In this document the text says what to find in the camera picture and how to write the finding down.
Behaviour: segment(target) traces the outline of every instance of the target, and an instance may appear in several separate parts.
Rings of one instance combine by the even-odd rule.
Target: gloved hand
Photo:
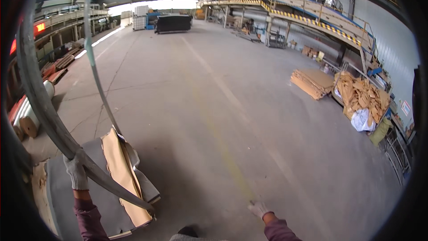
[[[263,219],[263,216],[270,211],[263,202],[260,201],[250,201],[251,205],[248,206],[248,209],[257,217]]]
[[[72,188],[74,190],[89,190],[88,177],[86,176],[83,164],[85,163],[85,151],[78,150],[72,160],[63,155],[67,173],[72,178]]]

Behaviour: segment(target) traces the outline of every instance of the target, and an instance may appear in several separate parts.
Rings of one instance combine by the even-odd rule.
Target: maroon sleeve
[[[84,241],[109,240],[100,222],[101,214],[92,200],[75,198],[74,214],[78,218],[80,234]]]
[[[269,241],[302,241],[287,226],[286,220],[274,220],[265,226],[265,236]]]

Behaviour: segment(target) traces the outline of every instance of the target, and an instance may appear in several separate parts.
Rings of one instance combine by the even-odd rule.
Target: yellow black hazard stripe
[[[271,8],[269,5],[267,5],[265,2],[263,2],[262,0],[217,0],[217,1],[203,2],[202,4],[205,4],[205,5],[228,5],[228,4],[246,4],[246,5],[256,4],[256,5],[261,5],[263,8],[265,8],[270,13],[290,17],[293,19],[300,20],[302,22],[311,23],[313,25],[318,25],[318,26],[320,26],[326,30],[332,31],[333,33],[335,33],[335,34],[337,34],[337,35],[339,35],[345,39],[348,39],[349,41],[352,41],[355,44],[361,46],[361,41],[356,40],[354,37],[346,34],[342,30],[334,28],[328,24],[320,23],[320,22],[313,20],[313,19],[308,19],[308,18],[300,16],[300,15],[296,15],[293,13],[288,13],[288,12],[284,12],[284,11],[280,11],[280,10],[275,10],[275,9]]]
[[[261,2],[261,6],[264,7],[267,11],[269,11],[271,13],[274,13],[274,14],[277,14],[277,15],[281,15],[281,16],[291,17],[293,19],[298,19],[300,21],[303,21],[303,22],[306,22],[306,23],[311,23],[313,25],[318,25],[318,26],[320,26],[320,27],[322,27],[322,28],[324,28],[326,30],[332,31],[333,33],[335,33],[335,34],[337,34],[337,35],[339,35],[339,36],[341,36],[341,37],[343,37],[345,39],[348,39],[349,41],[352,41],[355,44],[361,46],[361,41],[356,40],[354,37],[346,34],[344,31],[339,30],[337,28],[334,28],[334,27],[332,27],[332,26],[330,26],[328,24],[320,23],[320,22],[318,22],[316,20],[308,19],[308,18],[305,18],[305,17],[300,16],[300,15],[296,15],[296,14],[293,14],[293,13],[288,13],[288,12],[284,12],[284,11],[280,11],[280,10],[274,10],[274,9],[272,9],[270,6],[268,6],[264,2]]]

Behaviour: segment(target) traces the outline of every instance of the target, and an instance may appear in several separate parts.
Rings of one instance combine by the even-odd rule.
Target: gray felt sheet
[[[110,175],[107,171],[107,162],[101,144],[101,139],[97,138],[83,144],[82,147],[88,156],[105,173]],[[72,182],[66,172],[62,155],[48,160],[46,172],[47,197],[60,238],[64,241],[82,240],[76,215],[73,212]],[[119,197],[105,190],[91,179],[88,179],[88,184],[89,193],[101,214],[101,224],[107,236],[117,235],[135,228],[125,208],[120,204]]]

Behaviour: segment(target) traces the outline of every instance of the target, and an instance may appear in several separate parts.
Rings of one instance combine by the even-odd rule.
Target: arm
[[[286,220],[279,220],[263,202],[251,201],[248,209],[265,223],[265,236],[269,241],[302,241],[287,226]]]
[[[101,214],[92,203],[88,190],[73,190],[74,214],[78,219],[80,234],[84,241],[109,240],[101,225]]]
[[[263,216],[265,236],[269,241],[302,241],[287,226],[286,220],[279,220],[273,212]]]
[[[109,238],[101,225],[101,215],[89,195],[88,178],[83,164],[85,152],[79,150],[72,160],[64,156],[67,173],[72,180],[74,214],[76,214],[80,234],[84,241],[107,241]]]

